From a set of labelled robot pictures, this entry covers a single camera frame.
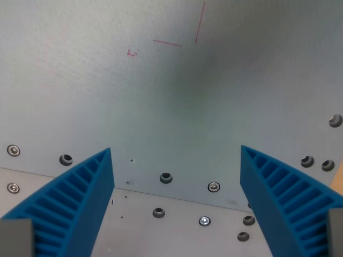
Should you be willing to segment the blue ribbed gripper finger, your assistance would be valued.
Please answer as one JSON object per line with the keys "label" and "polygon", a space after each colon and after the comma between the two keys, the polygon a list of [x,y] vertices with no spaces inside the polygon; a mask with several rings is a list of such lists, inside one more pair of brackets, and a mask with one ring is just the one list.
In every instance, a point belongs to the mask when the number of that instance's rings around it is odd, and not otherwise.
{"label": "blue ribbed gripper finger", "polygon": [[328,186],[269,155],[241,147],[240,185],[273,256],[328,256],[327,215],[342,207]]}
{"label": "blue ribbed gripper finger", "polygon": [[91,156],[8,211],[33,223],[36,256],[90,256],[114,189],[111,150]]}

